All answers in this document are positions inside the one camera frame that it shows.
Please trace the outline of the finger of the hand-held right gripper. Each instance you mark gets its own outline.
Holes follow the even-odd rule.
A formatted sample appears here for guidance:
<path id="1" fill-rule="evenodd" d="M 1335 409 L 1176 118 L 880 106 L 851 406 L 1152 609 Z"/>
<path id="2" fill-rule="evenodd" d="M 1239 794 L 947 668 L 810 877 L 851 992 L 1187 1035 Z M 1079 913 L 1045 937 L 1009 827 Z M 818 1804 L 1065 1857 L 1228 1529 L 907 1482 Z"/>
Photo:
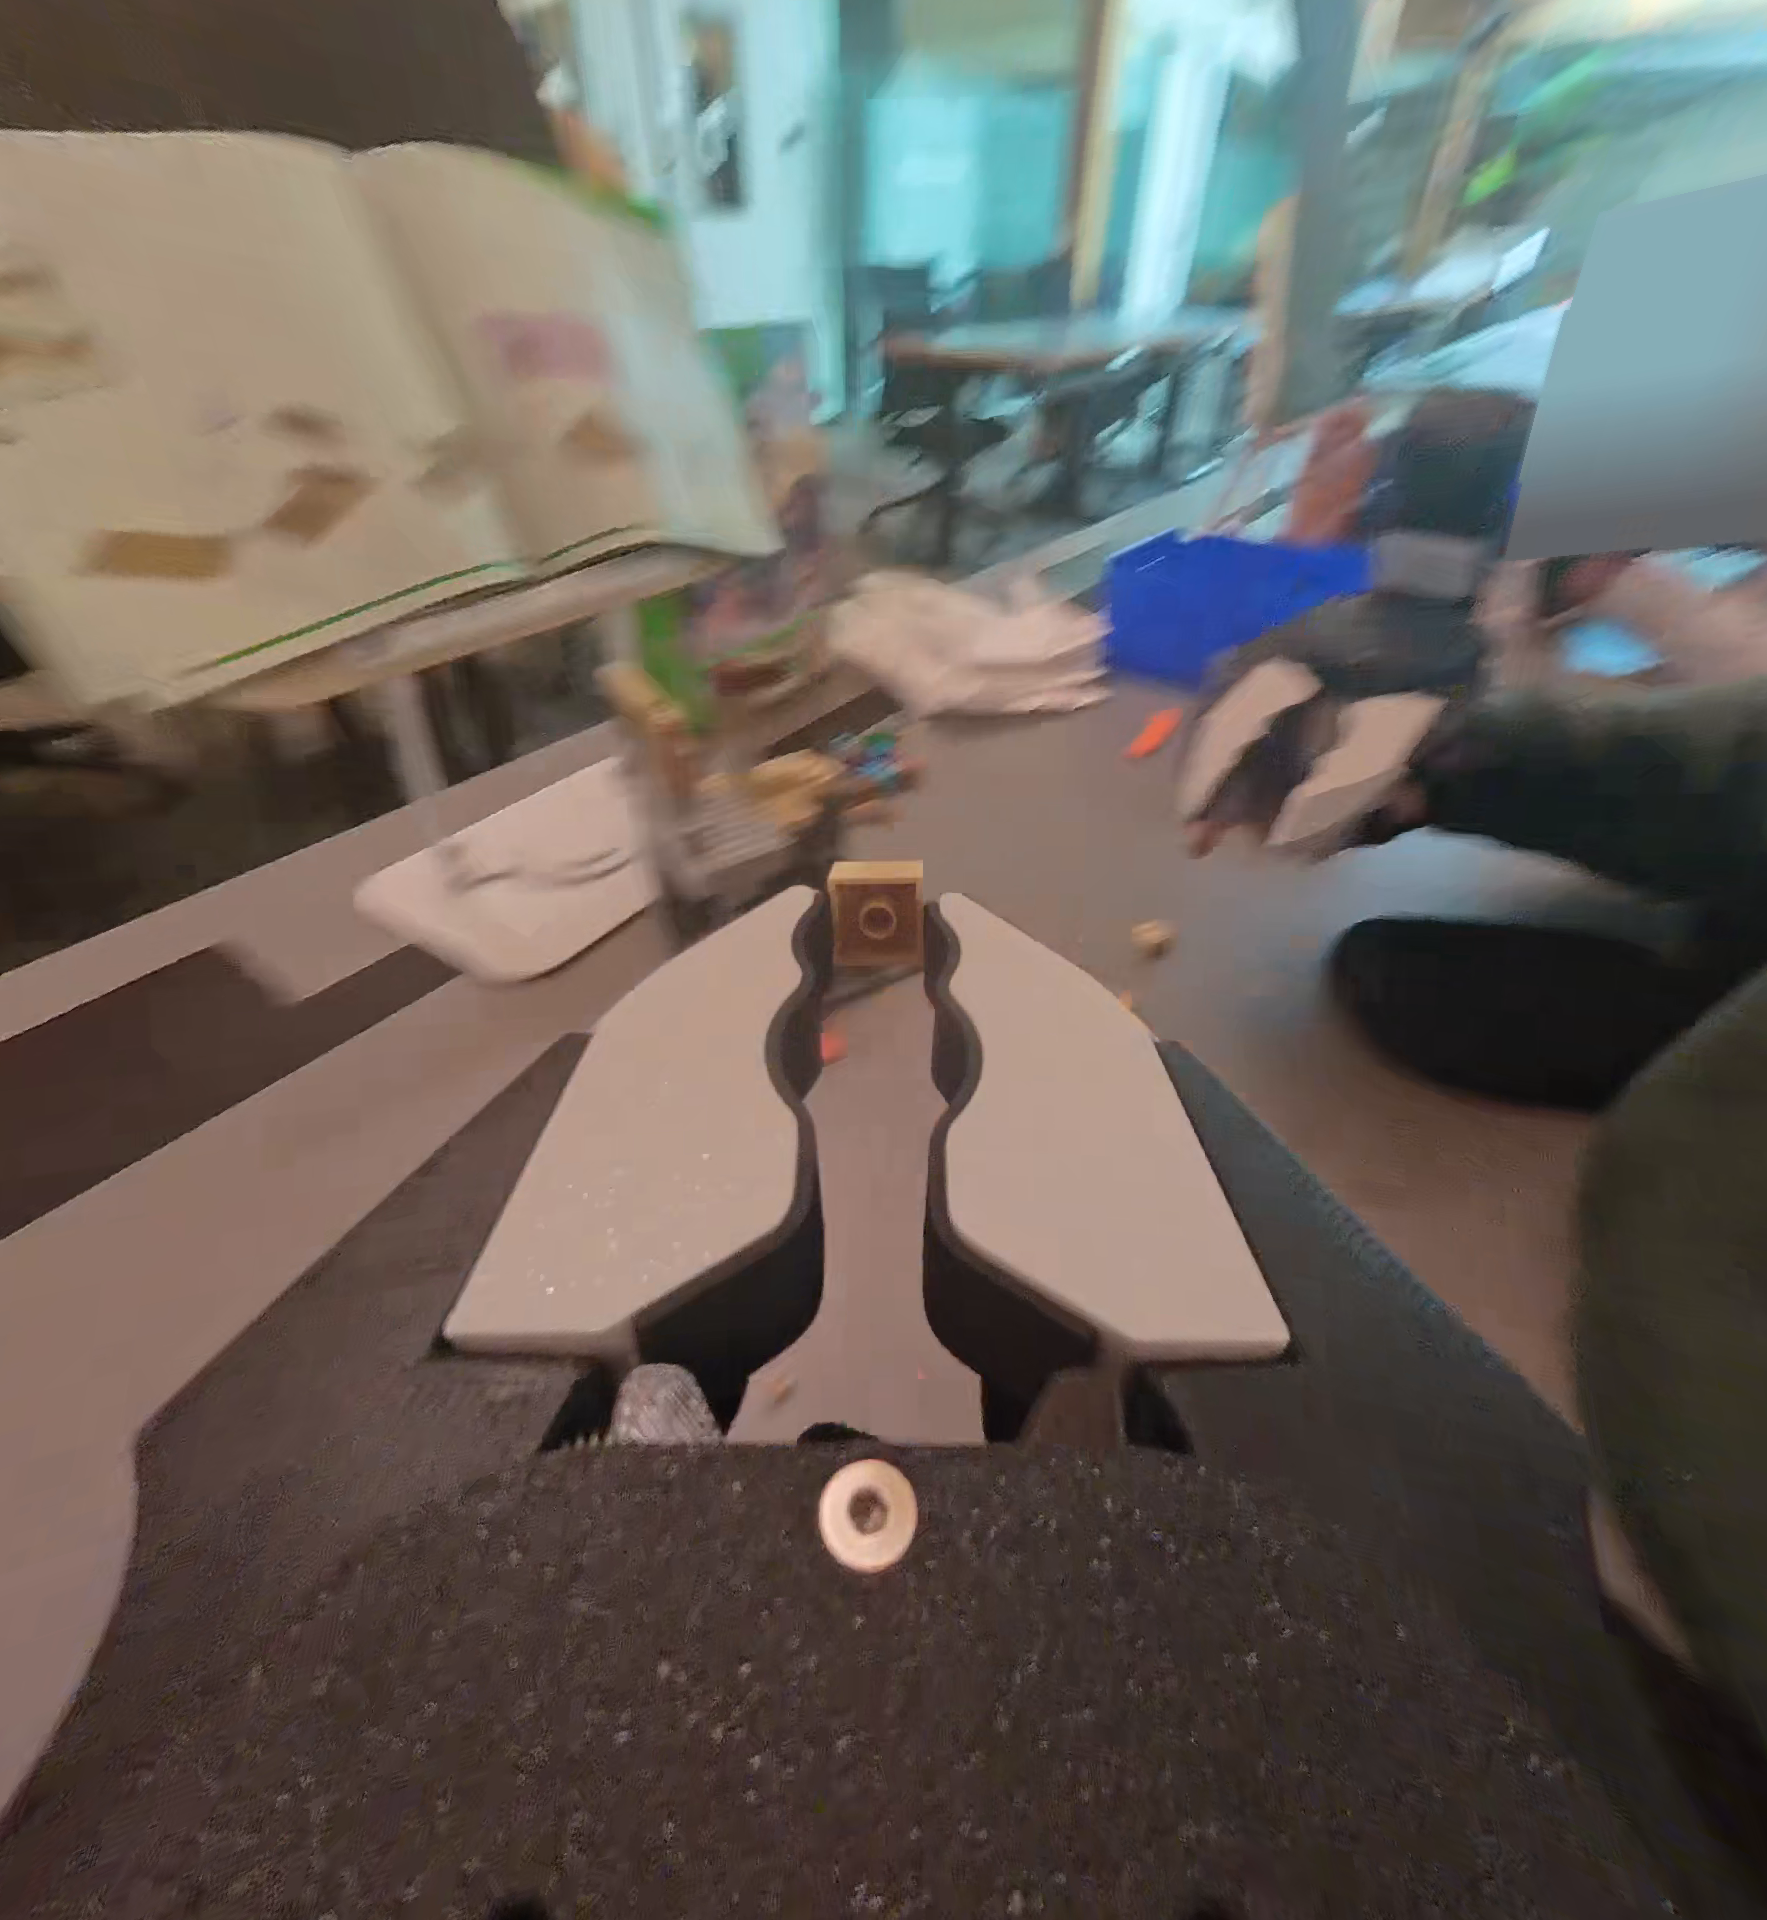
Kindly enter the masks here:
<path id="1" fill-rule="evenodd" d="M 1260 841 L 1327 750 L 1333 695 L 1302 663 L 1262 659 L 1199 710 L 1175 787 L 1188 857 L 1234 837 Z"/>
<path id="2" fill-rule="evenodd" d="M 1444 698 L 1386 691 L 1340 708 L 1327 748 L 1291 787 L 1263 833 L 1265 851 L 1340 851 L 1402 782 L 1444 712 Z"/>

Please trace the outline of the brick instruction booklet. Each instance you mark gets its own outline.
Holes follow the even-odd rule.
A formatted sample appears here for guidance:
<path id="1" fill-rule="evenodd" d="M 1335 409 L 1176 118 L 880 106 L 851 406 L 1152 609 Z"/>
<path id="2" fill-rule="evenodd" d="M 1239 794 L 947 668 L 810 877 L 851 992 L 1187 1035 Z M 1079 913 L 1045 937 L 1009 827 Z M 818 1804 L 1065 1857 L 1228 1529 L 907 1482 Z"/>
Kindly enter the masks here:
<path id="1" fill-rule="evenodd" d="M 434 143 L 0 130 L 0 622 L 78 702 L 779 545 L 634 206 Z"/>

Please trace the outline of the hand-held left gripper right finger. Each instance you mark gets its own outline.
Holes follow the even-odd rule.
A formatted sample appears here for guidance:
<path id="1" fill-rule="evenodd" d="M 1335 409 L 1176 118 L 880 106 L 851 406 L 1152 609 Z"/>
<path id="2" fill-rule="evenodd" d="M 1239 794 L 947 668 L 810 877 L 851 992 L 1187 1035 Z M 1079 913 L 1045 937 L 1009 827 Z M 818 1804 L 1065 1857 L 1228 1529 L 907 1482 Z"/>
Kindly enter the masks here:
<path id="1" fill-rule="evenodd" d="M 1149 1026 L 963 894 L 924 912 L 924 1316 L 987 1417 L 1065 1371 L 1270 1364 L 1284 1311 Z"/>

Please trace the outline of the grey desk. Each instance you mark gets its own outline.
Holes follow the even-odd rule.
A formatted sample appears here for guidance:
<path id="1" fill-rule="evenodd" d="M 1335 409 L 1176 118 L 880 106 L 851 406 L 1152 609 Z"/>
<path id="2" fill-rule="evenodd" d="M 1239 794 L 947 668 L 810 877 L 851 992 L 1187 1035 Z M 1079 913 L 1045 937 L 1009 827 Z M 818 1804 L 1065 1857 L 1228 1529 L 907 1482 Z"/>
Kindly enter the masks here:
<path id="1" fill-rule="evenodd" d="M 1304 1357 L 1194 1452 L 544 1452 L 556 1361 L 434 1356 L 627 933 L 511 996 L 213 953 L 0 1043 L 0 1916 L 1767 1916 L 1767 1788 L 1596 1616 L 1575 1440 L 1315 1178 L 1544 1286 L 1573 1126 L 1390 1090 L 1100 710 L 950 736 L 897 837 L 1149 993 Z"/>

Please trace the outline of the green toy set box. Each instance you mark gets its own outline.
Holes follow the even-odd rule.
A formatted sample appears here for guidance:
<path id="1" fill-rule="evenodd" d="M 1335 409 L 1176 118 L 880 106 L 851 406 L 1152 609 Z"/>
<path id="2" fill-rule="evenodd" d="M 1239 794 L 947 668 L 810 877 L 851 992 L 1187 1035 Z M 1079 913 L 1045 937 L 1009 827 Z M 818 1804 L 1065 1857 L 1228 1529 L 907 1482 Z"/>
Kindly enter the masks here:
<path id="1" fill-rule="evenodd" d="M 811 672 L 831 587 L 814 326 L 711 327 L 705 341 L 726 374 L 781 548 L 659 594 L 636 615 L 641 666 L 699 732 L 716 723 L 716 676 L 758 695 Z"/>

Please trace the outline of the wooden office table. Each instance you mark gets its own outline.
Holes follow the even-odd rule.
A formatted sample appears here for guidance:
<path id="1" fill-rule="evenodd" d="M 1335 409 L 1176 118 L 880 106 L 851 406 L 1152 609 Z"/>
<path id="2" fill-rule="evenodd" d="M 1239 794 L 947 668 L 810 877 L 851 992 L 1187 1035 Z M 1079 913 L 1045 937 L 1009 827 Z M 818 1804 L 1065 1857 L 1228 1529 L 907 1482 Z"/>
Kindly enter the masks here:
<path id="1" fill-rule="evenodd" d="M 904 502 L 931 502 L 936 544 L 947 556 L 963 521 L 966 466 L 979 456 L 969 440 L 960 395 L 970 383 L 987 378 L 1017 383 L 1072 411 L 1058 475 L 1047 493 L 1052 512 L 1079 511 L 1082 473 L 1100 433 L 1088 409 L 1120 396 L 1123 389 L 1163 389 L 1158 436 L 1140 473 L 1165 478 L 1179 447 L 1176 423 L 1196 370 L 1212 357 L 1234 355 L 1246 341 L 1246 324 L 1247 314 L 1241 308 L 1196 307 L 1180 308 L 1161 324 L 1082 314 L 937 330 L 888 327 L 879 337 L 885 370 L 911 373 L 934 393 L 928 425 L 936 432 L 936 473 Z"/>

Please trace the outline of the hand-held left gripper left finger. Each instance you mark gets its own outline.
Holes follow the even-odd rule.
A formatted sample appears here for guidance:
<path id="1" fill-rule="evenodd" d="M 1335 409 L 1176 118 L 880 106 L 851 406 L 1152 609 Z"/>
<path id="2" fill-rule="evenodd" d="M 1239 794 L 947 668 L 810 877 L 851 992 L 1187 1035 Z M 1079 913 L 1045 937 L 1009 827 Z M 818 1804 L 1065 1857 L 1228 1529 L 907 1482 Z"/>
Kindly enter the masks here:
<path id="1" fill-rule="evenodd" d="M 806 1095 L 825 901 L 793 886 L 659 965 L 594 1026 L 453 1304 L 464 1356 L 686 1370 L 745 1400 L 821 1302 Z"/>

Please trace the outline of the toy brick building model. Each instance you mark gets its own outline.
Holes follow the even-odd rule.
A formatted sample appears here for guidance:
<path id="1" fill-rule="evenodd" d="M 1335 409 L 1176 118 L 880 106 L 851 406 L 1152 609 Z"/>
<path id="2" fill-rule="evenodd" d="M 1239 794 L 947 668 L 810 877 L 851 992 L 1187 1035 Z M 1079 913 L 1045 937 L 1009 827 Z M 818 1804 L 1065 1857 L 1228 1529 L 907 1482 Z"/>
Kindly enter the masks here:
<path id="1" fill-rule="evenodd" d="M 677 948 L 787 886 L 821 888 L 851 813 L 882 795 L 840 754 L 754 742 L 756 702 L 793 682 L 786 659 L 716 662 L 699 672 L 711 695 L 701 729 L 636 659 L 595 669 L 624 740 L 641 851 Z"/>

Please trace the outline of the tan square brick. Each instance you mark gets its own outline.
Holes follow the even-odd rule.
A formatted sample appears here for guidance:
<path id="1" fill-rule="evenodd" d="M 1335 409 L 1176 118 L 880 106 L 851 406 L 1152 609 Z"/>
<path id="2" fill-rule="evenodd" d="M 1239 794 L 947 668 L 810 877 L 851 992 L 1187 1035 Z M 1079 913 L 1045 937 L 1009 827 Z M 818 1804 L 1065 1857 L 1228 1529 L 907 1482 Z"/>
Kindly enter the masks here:
<path id="1" fill-rule="evenodd" d="M 900 971 L 921 965 L 921 861 L 838 858 L 825 871 L 831 954 L 836 969 Z"/>

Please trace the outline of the blue plastic bin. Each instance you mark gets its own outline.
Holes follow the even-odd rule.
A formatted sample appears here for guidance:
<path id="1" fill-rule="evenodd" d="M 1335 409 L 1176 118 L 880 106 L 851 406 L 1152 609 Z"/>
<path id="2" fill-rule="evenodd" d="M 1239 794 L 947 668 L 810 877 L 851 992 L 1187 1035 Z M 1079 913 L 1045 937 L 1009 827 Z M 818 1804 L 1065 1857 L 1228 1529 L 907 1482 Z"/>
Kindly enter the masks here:
<path id="1" fill-rule="evenodd" d="M 1337 596 L 1367 590 L 1363 545 L 1291 545 L 1239 534 L 1159 533 L 1103 572 L 1110 673 L 1194 685 L 1215 659 Z"/>

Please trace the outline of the crumpled white paper bags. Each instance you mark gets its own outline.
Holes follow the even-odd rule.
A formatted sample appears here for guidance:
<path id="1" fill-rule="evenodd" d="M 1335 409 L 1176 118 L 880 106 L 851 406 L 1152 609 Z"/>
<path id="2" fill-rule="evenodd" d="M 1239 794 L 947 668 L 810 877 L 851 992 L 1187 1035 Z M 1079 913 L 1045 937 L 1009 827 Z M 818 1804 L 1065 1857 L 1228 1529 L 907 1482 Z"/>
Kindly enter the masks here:
<path id="1" fill-rule="evenodd" d="M 824 642 L 914 719 L 1075 712 L 1108 694 L 1104 618 L 1031 581 L 984 593 L 876 570 L 829 609 Z"/>

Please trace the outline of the person's torso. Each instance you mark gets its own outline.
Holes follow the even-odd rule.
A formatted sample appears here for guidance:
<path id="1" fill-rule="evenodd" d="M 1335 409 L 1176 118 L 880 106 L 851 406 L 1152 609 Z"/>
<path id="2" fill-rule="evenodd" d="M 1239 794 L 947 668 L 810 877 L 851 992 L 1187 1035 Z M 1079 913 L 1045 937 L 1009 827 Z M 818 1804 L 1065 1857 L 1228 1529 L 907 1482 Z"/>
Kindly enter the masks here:
<path id="1" fill-rule="evenodd" d="M 1597 1120 L 1575 1256 L 1603 1535 L 1767 1784 L 1767 965 Z"/>

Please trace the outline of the white book stand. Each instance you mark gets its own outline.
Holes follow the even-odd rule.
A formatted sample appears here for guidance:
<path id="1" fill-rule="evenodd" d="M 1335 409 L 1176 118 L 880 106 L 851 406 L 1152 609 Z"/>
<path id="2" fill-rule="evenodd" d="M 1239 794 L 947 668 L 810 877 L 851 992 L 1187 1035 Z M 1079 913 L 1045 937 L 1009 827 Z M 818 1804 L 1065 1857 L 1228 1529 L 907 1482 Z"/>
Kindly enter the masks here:
<path id="1" fill-rule="evenodd" d="M 627 736 L 602 723 L 517 798 L 461 795 L 431 695 L 492 690 L 478 672 L 545 637 L 587 637 L 591 666 L 630 663 L 642 606 L 716 568 L 695 552 L 656 548 L 467 596 L 223 685 L 212 706 L 270 719 L 361 702 L 422 846 L 357 881 L 351 905 L 474 980 L 531 980 L 656 901 Z"/>

